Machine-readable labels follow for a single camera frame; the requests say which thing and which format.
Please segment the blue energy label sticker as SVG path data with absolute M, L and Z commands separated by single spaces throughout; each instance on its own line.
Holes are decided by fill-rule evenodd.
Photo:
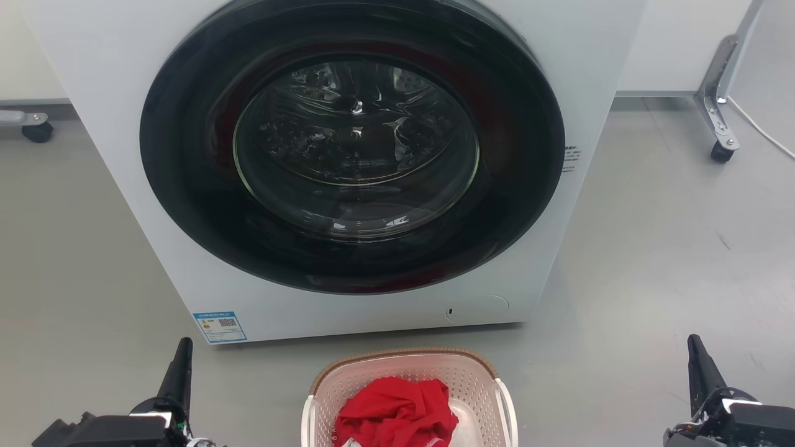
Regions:
M 248 341 L 235 312 L 195 312 L 193 317 L 210 345 Z

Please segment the white front-load washing machine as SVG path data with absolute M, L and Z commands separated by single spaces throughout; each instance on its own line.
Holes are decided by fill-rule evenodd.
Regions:
M 565 147 L 582 152 L 529 233 L 473 271 L 411 291 L 326 294 L 270 282 L 194 242 L 148 183 L 141 116 L 155 76 L 179 43 L 228 0 L 18 0 L 68 99 L 161 265 L 191 312 L 235 312 L 247 342 L 457 327 L 451 302 L 499 296 L 502 323 L 538 303 L 648 0 L 478 0 L 520 33 L 564 119 Z

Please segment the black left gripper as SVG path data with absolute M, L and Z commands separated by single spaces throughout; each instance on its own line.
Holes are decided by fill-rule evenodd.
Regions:
M 179 340 L 158 390 L 129 414 L 82 414 L 77 423 L 52 422 L 32 447 L 187 447 L 193 340 Z

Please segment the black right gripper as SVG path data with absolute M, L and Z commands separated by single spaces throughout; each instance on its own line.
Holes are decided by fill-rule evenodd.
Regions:
M 692 418 L 665 430 L 663 447 L 795 447 L 795 409 L 727 387 L 698 334 L 688 337 Z

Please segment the white frame post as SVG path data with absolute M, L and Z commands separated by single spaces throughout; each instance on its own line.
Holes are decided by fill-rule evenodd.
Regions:
M 730 89 L 732 89 L 739 65 L 741 65 L 741 62 L 743 61 L 747 45 L 752 39 L 753 31 L 755 31 L 759 14 L 763 9 L 765 2 L 766 0 L 752 0 L 747 11 L 745 12 L 743 20 L 741 20 L 741 23 L 734 34 L 734 37 L 736 38 L 736 44 L 732 50 L 732 53 L 727 59 L 727 64 L 716 91 L 718 104 L 727 104 L 728 102 L 730 97 Z

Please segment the white perforated laundry basket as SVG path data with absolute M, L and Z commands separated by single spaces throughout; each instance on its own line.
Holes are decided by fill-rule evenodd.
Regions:
M 513 399 L 491 365 L 463 349 L 412 348 L 341 359 L 314 380 L 301 416 L 301 447 L 332 447 L 335 419 L 355 394 L 376 379 L 439 379 L 459 423 L 450 447 L 519 447 Z

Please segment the angled silver metal bracket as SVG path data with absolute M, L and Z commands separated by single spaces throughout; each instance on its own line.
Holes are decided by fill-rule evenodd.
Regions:
M 726 68 L 727 59 L 732 53 L 735 44 L 736 38 L 734 35 L 726 36 L 721 40 L 704 79 L 696 91 L 694 100 L 707 124 L 712 127 L 715 142 L 720 141 L 727 149 L 736 151 L 739 148 L 738 141 L 736 141 L 734 133 L 730 130 L 727 120 L 723 116 L 720 109 L 721 104 L 718 104 L 716 96 L 720 79 Z

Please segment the red garment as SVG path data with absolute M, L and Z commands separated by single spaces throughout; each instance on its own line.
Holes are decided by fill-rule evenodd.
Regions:
M 439 379 L 375 379 L 338 411 L 334 447 L 449 447 L 459 418 Z

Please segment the black round washer door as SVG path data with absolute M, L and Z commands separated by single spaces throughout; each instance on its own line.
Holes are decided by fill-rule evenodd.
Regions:
M 154 196 L 241 271 L 387 294 L 488 263 L 548 209 L 564 119 L 478 0 L 228 0 L 144 102 Z

